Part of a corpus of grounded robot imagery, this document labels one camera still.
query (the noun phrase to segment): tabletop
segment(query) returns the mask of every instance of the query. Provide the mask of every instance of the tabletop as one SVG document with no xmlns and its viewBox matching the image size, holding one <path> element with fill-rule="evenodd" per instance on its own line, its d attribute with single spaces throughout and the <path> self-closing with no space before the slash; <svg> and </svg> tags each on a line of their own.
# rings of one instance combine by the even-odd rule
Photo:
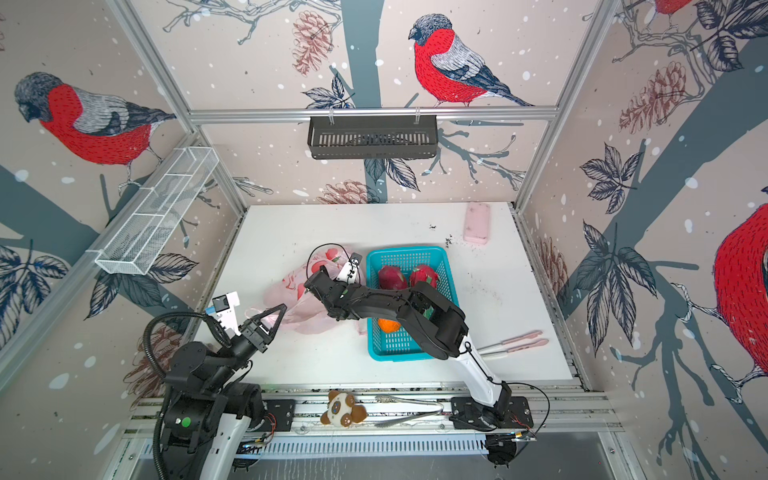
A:
<svg viewBox="0 0 768 480">
<path fill-rule="evenodd" d="M 462 238 L 468 204 L 360 204 L 252 206 L 214 290 L 214 296 L 237 291 L 239 323 L 245 310 L 263 309 L 264 291 L 303 265 L 313 248 L 342 244 L 365 258 L 371 250 L 414 245 L 443 247 L 472 340 L 480 348 L 503 339 L 541 330 L 549 343 L 488 361 L 507 381 L 571 379 L 523 243 L 506 203 L 490 203 L 486 245 Z M 368 353 L 366 334 L 355 320 L 324 333 L 305 335 L 278 330 L 265 353 L 253 356 L 244 381 L 262 386 L 443 386 L 459 382 L 456 362 L 437 359 L 377 362 Z M 195 340 L 211 342 L 201 327 Z"/>
</svg>

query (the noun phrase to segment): black metal basket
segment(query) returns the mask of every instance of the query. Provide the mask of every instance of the black metal basket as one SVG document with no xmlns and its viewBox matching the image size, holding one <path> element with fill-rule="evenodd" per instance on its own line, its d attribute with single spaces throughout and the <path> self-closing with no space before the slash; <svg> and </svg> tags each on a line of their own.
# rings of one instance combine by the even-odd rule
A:
<svg viewBox="0 0 768 480">
<path fill-rule="evenodd" d="M 317 160 L 335 158 L 432 158 L 437 117 L 421 115 L 312 117 L 307 144 Z"/>
</svg>

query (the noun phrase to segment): red bird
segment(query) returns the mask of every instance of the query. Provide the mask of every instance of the red bird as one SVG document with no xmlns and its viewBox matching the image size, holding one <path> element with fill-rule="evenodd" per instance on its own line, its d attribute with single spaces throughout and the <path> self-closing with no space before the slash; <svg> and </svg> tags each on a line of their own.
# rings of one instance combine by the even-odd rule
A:
<svg viewBox="0 0 768 480">
<path fill-rule="evenodd" d="M 768 187 L 762 191 L 768 193 Z M 713 309 L 692 303 L 685 286 L 673 285 L 683 290 L 688 302 L 684 322 L 689 320 L 694 308 L 715 316 L 730 328 L 754 360 L 752 371 L 741 380 L 733 379 L 719 365 L 711 366 L 725 375 L 736 389 L 736 397 L 729 400 L 742 403 L 744 384 L 768 376 L 768 204 L 760 206 L 725 237 L 715 256 L 714 276 L 717 308 Z"/>
<path fill-rule="evenodd" d="M 654 16 L 650 19 L 650 22 L 648 22 L 648 26 L 646 29 L 650 29 L 650 24 L 656 18 L 657 13 L 662 13 L 664 15 L 669 15 L 670 20 L 670 27 L 667 29 L 667 31 L 673 30 L 677 28 L 677 25 L 672 25 L 672 14 L 683 8 L 685 5 L 688 5 L 693 0 L 648 0 L 651 5 L 654 6 Z"/>
<path fill-rule="evenodd" d="M 125 165 L 128 181 L 120 189 L 138 185 L 131 180 L 131 162 L 152 151 L 149 139 L 159 124 L 176 118 L 114 95 L 92 94 L 43 72 L 24 77 L 15 96 L 24 119 L 40 120 L 73 154 L 95 164 Z"/>
<path fill-rule="evenodd" d="M 415 40 L 415 68 L 419 83 L 443 102 L 469 106 L 476 98 L 501 97 L 523 107 L 532 105 L 515 97 L 485 66 L 485 60 L 470 50 L 453 31 L 448 17 L 438 13 L 424 15 L 411 28 Z"/>
</svg>

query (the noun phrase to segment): dragon fruit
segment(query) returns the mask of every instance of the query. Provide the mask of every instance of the dragon fruit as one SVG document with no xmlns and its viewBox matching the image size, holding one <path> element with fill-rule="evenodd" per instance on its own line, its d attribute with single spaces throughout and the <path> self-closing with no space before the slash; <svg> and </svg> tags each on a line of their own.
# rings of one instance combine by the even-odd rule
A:
<svg viewBox="0 0 768 480">
<path fill-rule="evenodd" d="M 427 282 L 432 285 L 432 288 L 437 288 L 437 282 L 439 277 L 429 265 L 419 265 L 413 269 L 411 273 L 410 283 L 411 286 L 415 286 L 417 282 Z"/>
<path fill-rule="evenodd" d="M 399 266 L 385 265 L 379 270 L 379 288 L 384 290 L 401 290 L 408 288 L 406 276 Z"/>
</svg>

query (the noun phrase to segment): pink tongs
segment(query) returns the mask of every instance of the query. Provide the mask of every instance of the pink tongs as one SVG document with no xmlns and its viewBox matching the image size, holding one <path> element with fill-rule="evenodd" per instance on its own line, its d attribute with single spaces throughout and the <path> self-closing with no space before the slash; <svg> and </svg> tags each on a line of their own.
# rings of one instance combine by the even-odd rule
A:
<svg viewBox="0 0 768 480">
<path fill-rule="evenodd" d="M 532 340 L 536 338 L 537 336 L 540 336 L 542 334 L 541 330 L 534 330 L 532 332 L 526 333 L 524 335 L 512 337 L 510 339 L 502 340 L 499 343 L 494 343 L 493 345 L 484 346 L 481 349 L 478 349 L 478 353 L 483 359 L 491 360 L 491 359 L 503 359 L 506 357 L 509 353 L 513 352 L 519 352 L 520 350 L 526 350 L 526 349 L 532 349 L 536 346 L 544 346 L 549 343 L 549 340 L 547 339 L 538 339 L 535 342 L 530 343 L 524 343 L 522 345 L 513 346 L 510 349 L 507 350 L 500 350 L 498 352 L 492 352 L 493 349 L 497 349 L 500 346 L 507 346 L 511 343 L 517 343 L 521 342 L 522 340 Z"/>
</svg>

